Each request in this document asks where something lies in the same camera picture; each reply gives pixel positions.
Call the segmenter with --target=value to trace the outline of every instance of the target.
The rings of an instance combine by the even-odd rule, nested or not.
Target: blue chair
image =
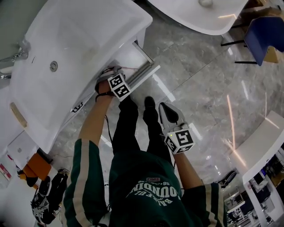
[[[259,17],[251,21],[244,40],[221,44],[221,46],[236,43],[245,43],[245,47],[250,50],[256,61],[237,61],[235,63],[258,64],[261,66],[269,46],[275,47],[280,52],[284,52],[284,21],[278,16]]]

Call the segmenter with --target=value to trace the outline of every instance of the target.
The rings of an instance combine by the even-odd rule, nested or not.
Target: marble floor
[[[221,47],[222,36],[197,33],[165,21],[145,4],[141,7],[153,17],[146,31],[144,50],[160,63],[161,69],[132,94],[140,111],[136,130],[140,148],[146,150],[148,145],[142,113],[144,98],[151,95],[156,103],[168,102],[183,111],[197,141],[195,149],[186,155],[202,180],[211,183],[221,179],[233,169],[228,158],[233,141],[228,100],[237,148],[271,110],[284,116],[284,64],[264,62],[261,67],[234,64],[235,60],[252,60],[243,45]],[[93,97],[59,134],[50,152],[56,168],[70,169],[74,142],[94,102]],[[118,114],[118,101],[113,100],[107,113],[111,135]],[[99,149],[106,181],[113,158],[109,140],[105,122]]]

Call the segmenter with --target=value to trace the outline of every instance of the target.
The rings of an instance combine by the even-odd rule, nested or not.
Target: bracelet
[[[96,96],[95,101],[97,102],[98,97],[100,97],[100,96],[105,96],[105,95],[115,96],[115,95],[112,93],[112,91],[108,91],[108,92],[104,92],[104,93],[98,94],[98,95]]]

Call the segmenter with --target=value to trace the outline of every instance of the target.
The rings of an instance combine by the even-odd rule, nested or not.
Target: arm
[[[188,213],[194,213],[204,227],[227,226],[224,199],[219,184],[203,185],[184,153],[174,155],[185,193],[182,197]]]
[[[108,84],[102,82],[102,85],[109,89]],[[110,96],[98,98],[75,143],[73,166],[63,199],[63,226],[96,226],[107,213],[98,144],[111,100]]]

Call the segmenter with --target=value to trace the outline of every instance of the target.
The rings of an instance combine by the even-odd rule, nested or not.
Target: green shirt
[[[182,196],[172,165],[144,151],[116,153],[109,195],[111,212],[104,199],[99,149],[91,141],[76,141],[63,199],[63,226],[227,226],[219,184],[188,189]]]

